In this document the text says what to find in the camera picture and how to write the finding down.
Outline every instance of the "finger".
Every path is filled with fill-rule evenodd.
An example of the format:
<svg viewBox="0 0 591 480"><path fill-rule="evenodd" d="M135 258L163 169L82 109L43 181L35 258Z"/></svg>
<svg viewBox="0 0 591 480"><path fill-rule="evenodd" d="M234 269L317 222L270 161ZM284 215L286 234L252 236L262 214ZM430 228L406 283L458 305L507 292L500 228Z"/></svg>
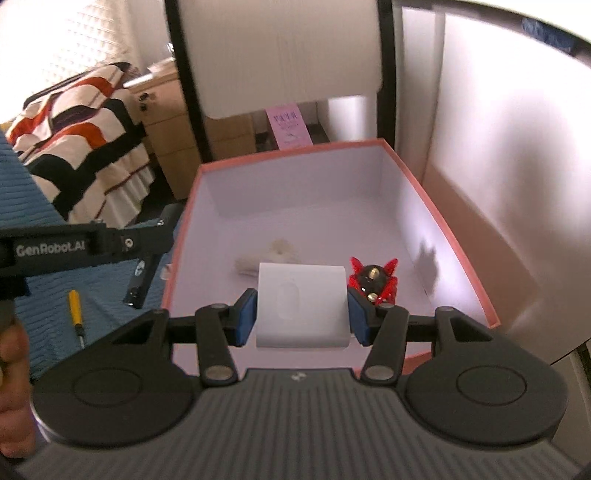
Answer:
<svg viewBox="0 0 591 480"><path fill-rule="evenodd" d="M28 407L0 414L0 444L20 443L35 434L35 421Z"/></svg>
<svg viewBox="0 0 591 480"><path fill-rule="evenodd" d="M7 328L0 335L0 358L6 363L18 362L29 355L29 340L20 323Z"/></svg>
<svg viewBox="0 0 591 480"><path fill-rule="evenodd" d="M21 442L0 443L0 452L8 458L25 458L35 451L35 433Z"/></svg>
<svg viewBox="0 0 591 480"><path fill-rule="evenodd" d="M0 413L17 410L29 404L31 384L29 383L29 364L20 360L4 367L4 378L0 387Z"/></svg>

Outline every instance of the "pink card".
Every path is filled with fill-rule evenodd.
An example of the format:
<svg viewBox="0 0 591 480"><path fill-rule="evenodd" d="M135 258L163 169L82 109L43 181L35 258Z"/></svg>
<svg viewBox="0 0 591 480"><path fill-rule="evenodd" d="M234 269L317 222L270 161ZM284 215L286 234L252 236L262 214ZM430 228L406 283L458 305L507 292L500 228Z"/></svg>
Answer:
<svg viewBox="0 0 591 480"><path fill-rule="evenodd" d="M265 112L279 150L312 145L306 123L295 103L268 108Z"/></svg>

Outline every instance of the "black frame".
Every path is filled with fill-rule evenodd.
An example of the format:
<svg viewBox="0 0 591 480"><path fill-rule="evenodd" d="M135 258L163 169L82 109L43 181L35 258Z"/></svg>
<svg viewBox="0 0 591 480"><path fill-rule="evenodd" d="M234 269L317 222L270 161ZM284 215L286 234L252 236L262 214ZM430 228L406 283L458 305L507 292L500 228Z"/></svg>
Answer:
<svg viewBox="0 0 591 480"><path fill-rule="evenodd" d="M392 148L396 128L396 49L394 40L394 15L391 0L376 0L382 50L382 87L378 92L378 137L383 138ZM168 32L174 47L178 79L187 104L189 121L195 136L197 149L203 163L214 160L211 145L207 139L203 112L197 94L197 87L186 49L178 0L164 0Z"/></svg>

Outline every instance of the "red toy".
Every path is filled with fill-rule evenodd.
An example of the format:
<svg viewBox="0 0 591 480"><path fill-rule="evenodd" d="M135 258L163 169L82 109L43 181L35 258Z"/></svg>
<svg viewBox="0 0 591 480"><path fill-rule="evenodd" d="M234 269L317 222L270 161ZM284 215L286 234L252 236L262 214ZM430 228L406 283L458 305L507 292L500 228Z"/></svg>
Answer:
<svg viewBox="0 0 591 480"><path fill-rule="evenodd" d="M379 265L363 265L355 257L351 257L353 275L349 277L349 287L360 291L371 303L396 303L398 278L394 277L394 270L398 265L398 258L393 258L383 267Z"/></svg>

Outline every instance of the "screwdriver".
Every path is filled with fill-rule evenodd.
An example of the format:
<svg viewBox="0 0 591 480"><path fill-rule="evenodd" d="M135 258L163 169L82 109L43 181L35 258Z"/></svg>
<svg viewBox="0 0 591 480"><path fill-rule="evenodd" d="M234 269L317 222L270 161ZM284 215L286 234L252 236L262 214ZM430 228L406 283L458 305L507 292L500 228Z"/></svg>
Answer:
<svg viewBox="0 0 591 480"><path fill-rule="evenodd" d="M84 325L82 325L82 308L80 307L80 295L76 290L70 290L68 294L68 302L70 303L70 314L72 315L72 323L76 330L76 335L80 341L80 346L86 346Z"/></svg>

